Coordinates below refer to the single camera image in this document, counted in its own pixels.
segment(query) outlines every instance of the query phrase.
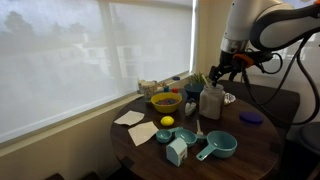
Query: cable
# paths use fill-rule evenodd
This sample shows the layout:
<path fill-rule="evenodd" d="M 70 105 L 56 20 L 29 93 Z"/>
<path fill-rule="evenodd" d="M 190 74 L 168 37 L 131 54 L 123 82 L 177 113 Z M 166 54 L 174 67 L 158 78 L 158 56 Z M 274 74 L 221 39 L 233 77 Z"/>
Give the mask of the cable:
<path fill-rule="evenodd" d="M 272 53 L 272 55 L 277 55 L 279 57 L 279 60 L 280 60 L 280 66 L 279 66 L 279 69 L 274 71 L 274 72 L 268 72 L 264 69 L 262 63 L 260 63 L 260 67 L 261 67 L 261 71 L 262 73 L 266 73 L 266 74 L 277 74 L 278 72 L 280 72 L 280 70 L 282 69 L 282 66 L 283 66 L 283 59 L 281 57 L 281 55 L 279 53 Z"/>
<path fill-rule="evenodd" d="M 248 76 L 247 76 L 247 74 L 246 74 L 245 66 L 242 65 L 242 75 L 243 75 L 243 79 L 244 79 L 245 85 L 246 85 L 246 87 L 247 87 L 247 90 L 248 90 L 248 92 L 249 92 L 252 100 L 253 100 L 257 105 L 259 105 L 259 107 L 260 107 L 265 113 L 269 114 L 272 118 L 274 118 L 274 119 L 277 120 L 277 121 L 281 121 L 281 122 L 284 122 L 284 123 L 286 123 L 286 124 L 289 124 L 289 125 L 303 125 L 303 124 L 306 124 L 306 123 L 312 121 L 312 120 L 317 116 L 317 114 L 318 114 L 318 112 L 319 112 L 320 97 L 319 97 L 318 89 L 317 89 L 317 87 L 316 87 L 313 79 L 311 78 L 311 76 L 309 75 L 309 73 L 305 70 L 305 68 L 304 68 L 304 66 L 302 65 L 302 62 L 301 62 L 301 60 L 300 60 L 301 50 L 302 50 L 302 48 L 305 46 L 305 44 L 308 42 L 308 40 L 309 40 L 310 37 L 311 37 L 311 35 L 308 35 L 308 36 L 306 36 L 306 37 L 302 40 L 302 42 L 301 42 L 298 50 L 296 51 L 296 53 L 295 53 L 294 56 L 292 57 L 292 60 L 291 60 L 291 62 L 290 62 L 290 64 L 289 64 L 289 66 L 288 66 L 288 68 L 287 68 L 287 71 L 286 71 L 284 77 L 282 78 L 282 81 L 280 82 L 278 88 L 276 89 L 276 91 L 275 91 L 275 93 L 273 94 L 272 98 L 270 98 L 269 100 L 267 100 L 265 103 L 259 103 L 259 102 L 256 100 L 256 98 L 253 96 L 253 94 L 251 93 L 251 87 L 250 87 L 249 78 L 248 78 Z M 298 66 L 299 66 L 300 70 L 301 70 L 302 73 L 305 75 L 305 77 L 307 78 L 307 80 L 308 80 L 308 82 L 309 82 L 309 84 L 310 84 L 310 86 L 311 86 L 311 88 L 312 88 L 312 91 L 313 91 L 313 94 L 314 94 L 314 97 L 315 97 L 315 108 L 314 108 L 314 111 L 313 111 L 312 115 L 311 115 L 309 118 L 307 118 L 306 120 L 303 120 L 303 121 L 301 121 L 301 122 L 296 122 L 296 123 L 295 123 L 295 122 L 289 123 L 289 122 L 287 122 L 287 121 L 281 120 L 281 119 L 279 119 L 278 117 L 276 117 L 274 114 L 272 114 L 270 111 L 268 111 L 263 105 L 266 104 L 266 103 L 268 103 L 268 102 L 270 102 L 271 99 L 273 99 L 273 98 L 275 97 L 275 95 L 279 92 L 279 90 L 281 89 L 284 81 L 286 80 L 286 78 L 287 78 L 287 76 L 288 76 L 288 74 L 289 74 L 289 71 L 290 71 L 290 69 L 291 69 L 291 67 L 292 67 L 293 62 L 295 61 L 295 59 L 297 59 L 297 63 L 298 63 Z"/>
<path fill-rule="evenodd" d="M 265 105 L 265 104 L 268 104 L 268 103 L 269 103 L 270 101 L 272 101 L 273 98 L 279 93 L 279 91 L 280 91 L 281 88 L 282 88 L 282 85 L 284 84 L 284 82 L 286 81 L 286 79 L 287 79 L 287 77 L 288 77 L 288 74 L 289 74 L 289 72 L 290 72 L 290 70 L 291 70 L 291 68 L 292 68 L 292 65 L 293 65 L 296 57 L 297 57 L 298 55 L 300 55 L 301 49 L 302 49 L 302 48 L 304 47 L 304 45 L 308 42 L 308 40 L 309 40 L 310 37 L 306 37 L 306 38 L 304 38 L 304 39 L 302 40 L 302 42 L 301 42 L 298 50 L 296 51 L 296 53 L 295 53 L 294 56 L 292 57 L 292 60 L 291 60 L 291 62 L 289 63 L 288 68 L 287 68 L 285 74 L 283 75 L 283 78 L 282 78 L 279 86 L 277 87 L 277 89 L 275 90 L 275 92 L 273 93 L 273 95 L 272 95 L 268 100 L 266 100 L 266 101 L 263 102 L 263 103 L 258 102 L 258 101 L 257 101 L 257 98 L 255 98 L 254 95 L 253 95 L 253 93 L 251 92 L 251 88 L 247 88 L 251 99 L 256 103 L 256 105 Z"/>

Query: wooden table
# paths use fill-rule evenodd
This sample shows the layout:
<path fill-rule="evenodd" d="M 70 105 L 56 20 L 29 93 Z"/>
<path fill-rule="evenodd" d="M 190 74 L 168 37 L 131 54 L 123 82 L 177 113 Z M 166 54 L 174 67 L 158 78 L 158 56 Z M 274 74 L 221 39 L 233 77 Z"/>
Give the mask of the wooden table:
<path fill-rule="evenodd" d="M 279 157 L 279 136 L 273 124 L 257 109 L 237 99 L 223 109 L 220 120 L 211 120 L 198 114 L 197 110 L 185 116 L 186 94 L 182 91 L 183 102 L 179 109 L 169 114 L 175 119 L 173 126 L 182 126 L 196 133 L 196 120 L 200 120 L 201 130 L 208 134 L 213 130 L 223 130 L 232 134 L 238 141 L 238 147 L 232 157 L 219 159 L 210 154 L 199 161 L 196 155 L 206 147 L 206 141 L 188 148 L 188 158 L 180 167 L 166 159 L 166 146 L 153 136 L 139 146 L 133 143 L 128 129 L 133 126 L 111 126 L 110 137 L 117 158 L 123 166 L 143 179 L 262 179 L 266 178 Z M 117 114 L 116 119 L 129 110 L 145 114 L 140 123 L 153 121 L 158 129 L 169 129 L 160 124 L 164 114 L 157 112 L 152 104 L 146 104 L 138 98 L 126 105 Z M 264 117 L 260 125 L 248 124 L 239 119 L 239 112 L 258 112 Z"/>

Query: paper napkin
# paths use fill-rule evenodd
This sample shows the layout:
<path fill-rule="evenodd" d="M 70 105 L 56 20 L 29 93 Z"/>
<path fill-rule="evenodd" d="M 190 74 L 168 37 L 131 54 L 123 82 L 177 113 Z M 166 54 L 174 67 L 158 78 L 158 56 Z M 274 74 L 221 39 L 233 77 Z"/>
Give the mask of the paper napkin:
<path fill-rule="evenodd" d="M 142 123 L 130 128 L 129 134 L 136 146 L 148 141 L 157 131 L 158 128 L 153 124 L 152 121 Z"/>
<path fill-rule="evenodd" d="M 141 121 L 144 117 L 143 113 L 135 112 L 135 111 L 128 111 L 126 114 L 115 120 L 114 122 L 117 124 L 126 124 L 131 126 L 139 121 Z"/>

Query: purple disc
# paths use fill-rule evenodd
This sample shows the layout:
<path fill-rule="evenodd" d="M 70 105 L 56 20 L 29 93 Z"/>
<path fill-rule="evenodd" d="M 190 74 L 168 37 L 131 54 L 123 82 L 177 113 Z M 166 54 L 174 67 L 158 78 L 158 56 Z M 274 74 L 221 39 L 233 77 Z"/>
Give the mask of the purple disc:
<path fill-rule="evenodd" d="M 263 117 L 255 112 L 241 112 L 240 119 L 251 124 L 261 124 Z"/>

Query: bowl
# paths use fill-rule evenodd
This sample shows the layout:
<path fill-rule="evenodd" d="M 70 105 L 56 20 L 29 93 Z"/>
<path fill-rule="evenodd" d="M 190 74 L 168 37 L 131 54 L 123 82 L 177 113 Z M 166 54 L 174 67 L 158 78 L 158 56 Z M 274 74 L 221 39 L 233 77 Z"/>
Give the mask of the bowl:
<path fill-rule="evenodd" d="M 184 86 L 184 90 L 188 95 L 188 99 L 193 98 L 195 100 L 200 99 L 200 93 L 203 90 L 203 83 L 189 83 Z"/>
<path fill-rule="evenodd" d="M 205 136 L 205 135 L 197 135 L 197 134 L 195 134 L 192 131 L 189 131 L 187 129 L 177 130 L 174 135 L 175 135 L 176 138 L 179 137 L 179 138 L 183 139 L 188 147 L 193 146 L 194 143 L 196 143 L 198 139 L 207 139 L 207 136 Z"/>
<path fill-rule="evenodd" d="M 170 141 L 172 133 L 179 129 L 182 129 L 182 127 L 176 127 L 172 129 L 160 129 L 156 132 L 156 138 L 159 143 L 167 143 Z"/>
<path fill-rule="evenodd" d="M 164 114 L 176 111 L 182 101 L 181 95 L 172 92 L 159 93 L 151 98 L 151 102 L 155 109 Z"/>

